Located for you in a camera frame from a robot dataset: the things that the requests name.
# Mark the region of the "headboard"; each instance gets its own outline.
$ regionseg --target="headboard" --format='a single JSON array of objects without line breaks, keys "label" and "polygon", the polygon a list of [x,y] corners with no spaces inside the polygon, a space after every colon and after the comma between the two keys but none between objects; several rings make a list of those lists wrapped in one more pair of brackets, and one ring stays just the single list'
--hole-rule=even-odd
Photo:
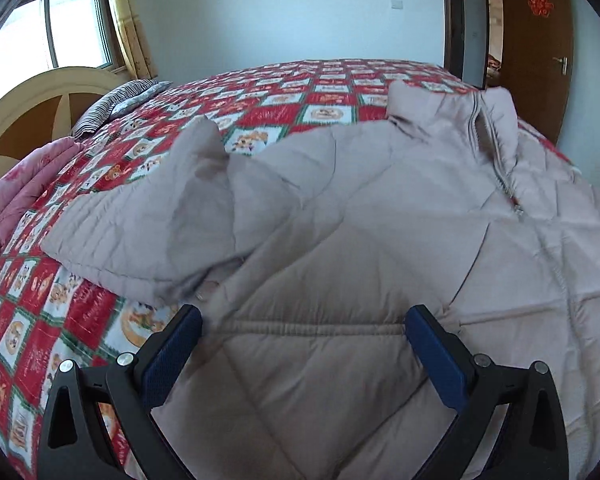
[{"label": "headboard", "polygon": [[43,72],[0,99],[0,177],[44,144],[65,137],[94,102],[125,82],[107,70]]}]

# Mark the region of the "red paper cutting decoration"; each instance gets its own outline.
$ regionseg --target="red paper cutting decoration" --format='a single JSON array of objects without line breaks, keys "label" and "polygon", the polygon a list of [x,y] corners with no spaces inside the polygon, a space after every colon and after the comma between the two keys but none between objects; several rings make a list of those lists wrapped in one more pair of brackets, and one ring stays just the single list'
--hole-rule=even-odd
[{"label": "red paper cutting decoration", "polygon": [[536,16],[542,16],[543,18],[548,18],[549,13],[555,7],[549,0],[529,0],[528,4]]}]

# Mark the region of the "metal screw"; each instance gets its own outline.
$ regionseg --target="metal screw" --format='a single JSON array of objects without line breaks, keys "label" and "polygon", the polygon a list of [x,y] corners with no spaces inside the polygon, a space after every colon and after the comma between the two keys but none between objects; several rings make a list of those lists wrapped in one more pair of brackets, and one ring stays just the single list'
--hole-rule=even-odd
[{"label": "metal screw", "polygon": [[481,368],[486,368],[491,365],[491,358],[486,354],[474,355],[474,362]]},{"label": "metal screw", "polygon": [[66,361],[62,361],[59,366],[60,371],[65,372],[65,373],[68,372],[69,370],[71,370],[71,368],[73,368],[73,367],[74,367],[74,363],[69,359],[67,359]]},{"label": "metal screw", "polygon": [[543,363],[542,361],[536,361],[536,364],[534,364],[534,368],[539,374],[545,374],[549,371],[549,367],[546,365],[546,363]]},{"label": "metal screw", "polygon": [[134,361],[134,355],[130,354],[129,352],[125,352],[123,354],[120,354],[118,356],[118,358],[116,359],[116,362],[120,366],[127,366],[127,365],[131,364],[133,361]]}]

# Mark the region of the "curtain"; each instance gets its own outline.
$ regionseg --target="curtain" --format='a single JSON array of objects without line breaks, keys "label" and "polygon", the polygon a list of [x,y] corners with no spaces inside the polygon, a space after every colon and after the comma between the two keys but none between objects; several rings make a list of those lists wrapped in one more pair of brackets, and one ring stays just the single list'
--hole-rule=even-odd
[{"label": "curtain", "polygon": [[111,15],[125,59],[126,69],[133,79],[151,79],[157,76],[152,65],[149,46],[142,23],[131,9],[129,0],[109,0]]}]

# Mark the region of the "bedspread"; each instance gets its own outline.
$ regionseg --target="bedspread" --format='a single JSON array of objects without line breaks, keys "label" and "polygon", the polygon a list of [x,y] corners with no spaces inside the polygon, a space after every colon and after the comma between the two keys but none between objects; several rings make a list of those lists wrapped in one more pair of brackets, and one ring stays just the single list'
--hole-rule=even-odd
[{"label": "bedspread", "polygon": [[[415,62],[275,64],[172,88],[88,141],[23,216],[0,254],[0,447],[23,478],[36,475],[42,414],[59,364],[72,358],[83,366],[101,365],[120,352],[136,352],[179,307],[153,308],[118,297],[44,256],[40,240],[68,201],[151,173],[179,131],[199,115],[218,124],[227,151],[249,155],[316,126],[384,118],[388,84],[396,79],[435,92],[473,90],[439,67]],[[124,436],[112,409],[102,411],[125,463]]]}]

